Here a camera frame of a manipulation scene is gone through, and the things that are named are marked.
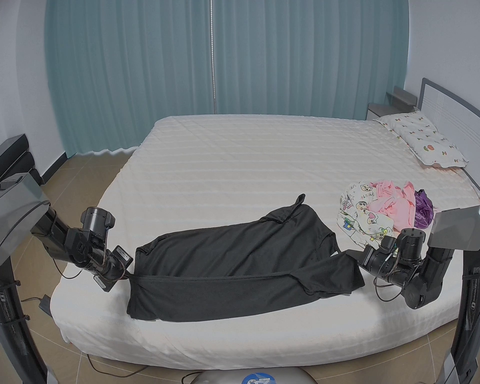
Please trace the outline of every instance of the white wall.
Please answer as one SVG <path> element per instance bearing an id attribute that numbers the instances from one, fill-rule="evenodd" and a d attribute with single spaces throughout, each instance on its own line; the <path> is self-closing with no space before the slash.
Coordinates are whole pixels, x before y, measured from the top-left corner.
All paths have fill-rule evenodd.
<path id="1" fill-rule="evenodd" d="M 45 68 L 47 0 L 0 0 L 0 142 L 27 135 L 43 174 L 64 151 Z"/>
<path id="2" fill-rule="evenodd" d="M 409 0 L 405 89 L 420 95 L 423 77 L 480 108 L 480 1 Z"/>

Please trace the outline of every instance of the blue round logo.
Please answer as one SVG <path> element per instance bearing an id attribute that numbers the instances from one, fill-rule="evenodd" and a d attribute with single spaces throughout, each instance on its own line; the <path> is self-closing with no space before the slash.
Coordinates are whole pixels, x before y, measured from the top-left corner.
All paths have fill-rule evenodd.
<path id="1" fill-rule="evenodd" d="M 257 372 L 245 377 L 241 384 L 276 384 L 276 381 L 267 373 Z"/>

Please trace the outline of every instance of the white headboard panel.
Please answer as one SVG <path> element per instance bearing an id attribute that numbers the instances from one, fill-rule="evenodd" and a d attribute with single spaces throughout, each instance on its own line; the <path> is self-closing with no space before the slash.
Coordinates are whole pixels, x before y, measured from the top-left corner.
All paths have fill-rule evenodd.
<path id="1" fill-rule="evenodd" d="M 421 84 L 418 108 L 467 158 L 464 171 L 479 187 L 480 110 L 426 78 Z"/>

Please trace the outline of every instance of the mattress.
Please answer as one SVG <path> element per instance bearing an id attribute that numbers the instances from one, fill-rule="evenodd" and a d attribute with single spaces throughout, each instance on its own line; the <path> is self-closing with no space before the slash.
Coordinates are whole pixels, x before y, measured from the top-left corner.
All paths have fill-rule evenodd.
<path id="1" fill-rule="evenodd" d="M 336 224 L 340 194 L 354 181 L 377 179 L 399 185 L 409 180 L 440 210 L 480 204 L 461 170 L 421 165 L 401 139 L 375 121 L 205 115 L 155 123 L 99 206 L 117 220 L 108 247 L 119 244 L 134 255 L 136 247 L 160 234 L 257 220 L 305 193 L 305 203 L 336 233 L 340 249 L 358 249 Z M 66 275 L 76 271 L 70 264 Z M 131 319 L 128 281 L 104 293 L 82 273 L 62 278 L 51 312 L 64 339 L 85 353 L 182 369 L 348 360 L 404 344 L 457 317 L 459 251 L 440 297 L 418 310 L 408 308 L 402 297 L 381 302 L 373 277 L 362 273 L 366 285 L 351 295 L 196 323 Z M 397 292 L 397 287 L 383 288 L 381 295 Z"/>

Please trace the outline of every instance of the teal curtain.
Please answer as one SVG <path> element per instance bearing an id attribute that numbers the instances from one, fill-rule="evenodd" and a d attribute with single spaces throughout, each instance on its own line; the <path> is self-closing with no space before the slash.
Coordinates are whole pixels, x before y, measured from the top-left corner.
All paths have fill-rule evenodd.
<path id="1" fill-rule="evenodd" d="M 214 112 L 208 0 L 48 0 L 48 83 L 68 156 Z"/>
<path id="2" fill-rule="evenodd" d="M 364 120 L 403 87 L 408 0 L 213 0 L 217 113 Z"/>

